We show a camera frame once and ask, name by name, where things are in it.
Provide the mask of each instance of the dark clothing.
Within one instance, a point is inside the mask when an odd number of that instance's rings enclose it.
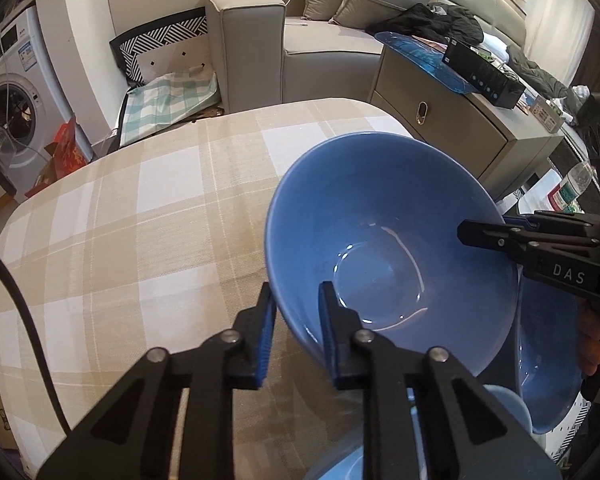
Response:
[[[432,6],[442,7],[446,16],[432,12]],[[445,44],[447,38],[456,38],[473,46],[484,41],[482,27],[469,9],[440,3],[415,4],[395,18],[369,25],[365,31],[372,36],[378,32],[396,32]]]
[[[507,47],[507,64],[545,99],[567,97],[569,89],[537,63],[526,58],[515,43]]]

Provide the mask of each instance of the finger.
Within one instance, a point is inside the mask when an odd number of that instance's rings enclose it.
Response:
[[[600,341],[600,316],[588,306],[578,309],[578,330],[596,341]]]
[[[578,368],[584,372],[585,375],[591,377],[598,370],[598,366],[587,361],[581,355],[578,355]]]
[[[600,364],[600,341],[581,335],[578,338],[578,353],[592,364]]]

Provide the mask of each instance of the bottle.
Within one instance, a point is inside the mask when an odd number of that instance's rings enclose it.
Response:
[[[549,204],[554,211],[566,212],[571,202],[583,194],[587,186],[591,184],[592,178],[593,170],[588,162],[581,162],[571,168],[560,184],[547,195]]]

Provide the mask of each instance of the metal bolt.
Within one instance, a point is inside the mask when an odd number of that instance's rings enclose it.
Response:
[[[366,328],[356,332],[356,341],[361,343],[371,343],[375,338],[376,334],[374,334],[371,330],[367,330]]]
[[[228,330],[224,330],[221,334],[220,334],[220,339],[222,339],[222,341],[224,341],[225,343],[237,343],[238,341],[240,341],[240,338],[242,336],[240,336],[240,332],[238,332],[237,330],[234,330],[233,328],[230,328]]]
[[[439,363],[446,363],[446,360],[449,359],[449,352],[445,348],[442,348],[442,346],[436,346],[429,350],[429,357]]]
[[[167,358],[167,351],[157,346],[146,353],[146,358],[152,363],[161,363]]]

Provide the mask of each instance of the plaid cloth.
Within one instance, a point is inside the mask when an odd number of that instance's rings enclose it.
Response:
[[[120,146],[144,139],[219,102],[218,80],[210,66],[160,76],[129,92]]]
[[[194,348],[254,305],[280,177],[319,142],[363,130],[409,135],[346,99],[250,110],[138,142],[16,209],[0,256],[30,306],[72,426],[147,349]],[[63,435],[1,284],[0,392],[34,474]],[[278,316],[264,387],[235,393],[237,479],[301,479],[361,423],[359,393],[334,390]]]

